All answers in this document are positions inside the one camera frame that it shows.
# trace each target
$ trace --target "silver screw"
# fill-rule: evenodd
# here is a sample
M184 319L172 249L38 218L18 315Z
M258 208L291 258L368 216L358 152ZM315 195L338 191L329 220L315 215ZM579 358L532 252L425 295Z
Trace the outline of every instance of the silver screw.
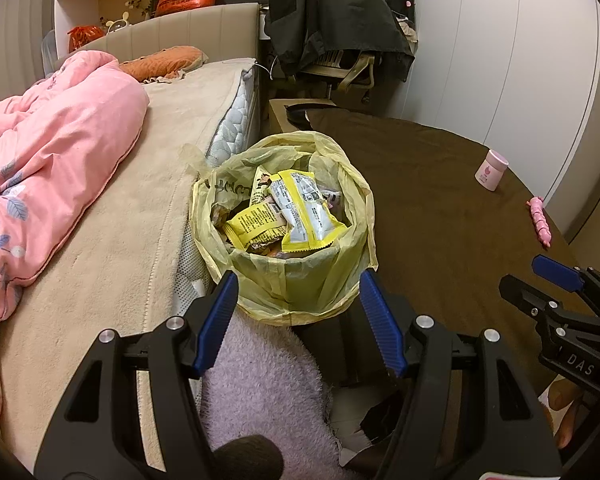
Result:
M177 330L184 326L184 319L180 316L173 316L167 320L167 328L169 330Z
M416 325L420 328L431 328L433 324L433 319L429 316L418 316L416 318Z
M493 328L488 328L484 331L484 338L487 341L491 341L492 343L497 343L498 341L500 341L500 334L497 330L494 330Z
M113 339L115 338L115 336L116 336L116 333L113 332L112 329L107 328L106 330L103 330L102 332L100 332L98 339L100 340L101 343L111 343L113 341Z

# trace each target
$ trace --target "purple fuzzy fabric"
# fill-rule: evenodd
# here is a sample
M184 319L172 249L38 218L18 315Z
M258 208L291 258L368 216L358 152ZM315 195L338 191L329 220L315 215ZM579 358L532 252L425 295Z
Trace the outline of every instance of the purple fuzzy fabric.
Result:
M338 465L338 444L325 422L328 402L315 360L298 337L236 308L202 381L201 420L211 449L261 434L282 452L283 480L358 480Z

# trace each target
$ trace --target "pink jar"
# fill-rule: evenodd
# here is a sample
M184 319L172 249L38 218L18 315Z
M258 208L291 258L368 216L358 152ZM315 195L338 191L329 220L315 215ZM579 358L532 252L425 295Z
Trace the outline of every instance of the pink jar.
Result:
M508 167L509 163L506 158L498 152L489 150L487 157L475 174L475 179L489 191L495 191L502 178L502 174Z

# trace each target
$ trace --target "black jacket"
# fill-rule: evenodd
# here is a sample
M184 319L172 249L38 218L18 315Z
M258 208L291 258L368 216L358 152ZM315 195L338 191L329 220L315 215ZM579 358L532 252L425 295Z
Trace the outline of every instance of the black jacket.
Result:
M392 72L405 80L413 59L384 0L269 0L265 32L286 75L329 50L353 49L390 53Z

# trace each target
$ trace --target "pillow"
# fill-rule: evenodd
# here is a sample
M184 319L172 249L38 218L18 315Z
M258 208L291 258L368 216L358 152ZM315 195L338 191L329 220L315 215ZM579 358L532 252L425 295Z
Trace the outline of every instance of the pillow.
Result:
M139 82L156 77L171 79L177 77L179 71L190 72L207 60L206 54L194 46L172 46L150 56L120 63L120 70Z

